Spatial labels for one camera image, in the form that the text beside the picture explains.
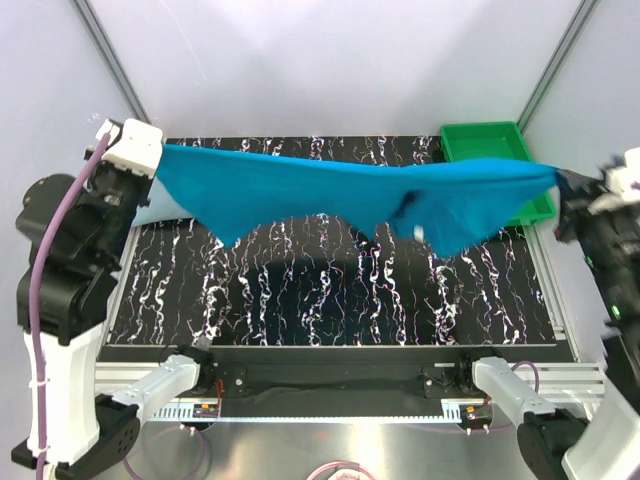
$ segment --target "blue towel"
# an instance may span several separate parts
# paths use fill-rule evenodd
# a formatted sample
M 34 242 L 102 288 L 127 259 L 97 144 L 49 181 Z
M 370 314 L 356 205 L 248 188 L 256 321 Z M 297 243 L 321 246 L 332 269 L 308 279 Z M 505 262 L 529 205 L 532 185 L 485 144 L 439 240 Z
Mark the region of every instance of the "blue towel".
M 260 224 L 325 213 L 369 238 L 379 223 L 399 237 L 421 225 L 436 254 L 449 256 L 495 234 L 556 184 L 555 173 L 498 158 L 381 167 L 165 145 L 157 177 L 226 246 Z

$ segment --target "metal floor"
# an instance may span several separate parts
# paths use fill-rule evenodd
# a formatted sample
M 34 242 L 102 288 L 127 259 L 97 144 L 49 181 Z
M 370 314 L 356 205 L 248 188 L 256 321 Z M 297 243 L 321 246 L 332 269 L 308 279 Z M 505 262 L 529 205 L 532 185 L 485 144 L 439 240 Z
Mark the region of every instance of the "metal floor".
M 506 422 L 502 415 L 494 421 L 500 422 Z M 167 428 L 172 431 L 145 441 Z M 190 478 L 304 480 L 326 462 L 349 460 L 362 464 L 377 480 L 534 479 L 520 457 L 515 435 L 509 429 L 467 437 L 453 425 L 220 423 L 206 431 L 208 458 Z M 185 478 L 198 461 L 199 443 L 173 425 L 151 422 L 132 453 L 131 466 L 145 480 Z M 97 478 L 131 477 L 117 465 Z

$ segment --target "black and white marble pattern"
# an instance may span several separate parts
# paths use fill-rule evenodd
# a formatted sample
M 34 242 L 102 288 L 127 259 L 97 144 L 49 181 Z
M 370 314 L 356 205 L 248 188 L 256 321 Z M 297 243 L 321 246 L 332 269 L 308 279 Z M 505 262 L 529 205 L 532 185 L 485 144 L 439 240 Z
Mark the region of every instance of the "black and white marble pattern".
M 402 166 L 437 137 L 182 139 L 208 148 Z M 367 241 L 328 215 L 256 228 L 231 248 L 194 220 L 143 227 L 109 342 L 218 345 L 546 344 L 553 330 L 522 229 L 453 258 Z

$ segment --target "white cable tie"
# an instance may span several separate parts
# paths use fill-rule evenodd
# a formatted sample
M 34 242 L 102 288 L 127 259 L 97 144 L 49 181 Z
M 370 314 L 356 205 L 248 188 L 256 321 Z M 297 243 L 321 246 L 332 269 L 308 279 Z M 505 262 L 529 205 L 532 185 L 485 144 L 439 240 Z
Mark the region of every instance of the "white cable tie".
M 34 458 L 38 458 L 38 457 L 40 456 L 40 454 L 41 454 L 41 453 L 46 452 L 46 451 L 47 451 L 47 450 L 49 450 L 50 448 L 51 448 L 51 445 L 47 445 L 47 446 L 46 446 L 46 447 L 44 447 L 44 448 L 38 448 L 38 447 L 36 447 L 36 448 L 34 448 L 33 450 L 31 450 L 31 455 L 32 455 Z
M 37 388 L 37 387 L 42 387 L 43 385 L 46 385 L 47 383 L 49 383 L 49 379 L 48 379 L 48 378 L 45 378 L 45 379 L 44 379 L 43 381 L 41 381 L 41 382 L 39 382 L 39 381 L 34 382 L 33 380 L 31 380 L 31 381 L 29 382 L 29 388 L 33 388 L 33 387 L 34 387 L 34 385 L 35 385 L 35 387 L 36 387 L 36 388 Z

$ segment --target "green tray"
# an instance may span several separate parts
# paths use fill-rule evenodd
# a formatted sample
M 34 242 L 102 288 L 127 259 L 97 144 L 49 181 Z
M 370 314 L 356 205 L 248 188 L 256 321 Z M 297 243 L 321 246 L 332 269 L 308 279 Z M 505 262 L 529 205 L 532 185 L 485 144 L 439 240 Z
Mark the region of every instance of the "green tray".
M 483 157 L 534 161 L 520 129 L 513 122 L 444 125 L 440 134 L 448 162 Z M 556 208 L 545 193 L 527 203 L 507 225 L 533 225 L 555 215 Z

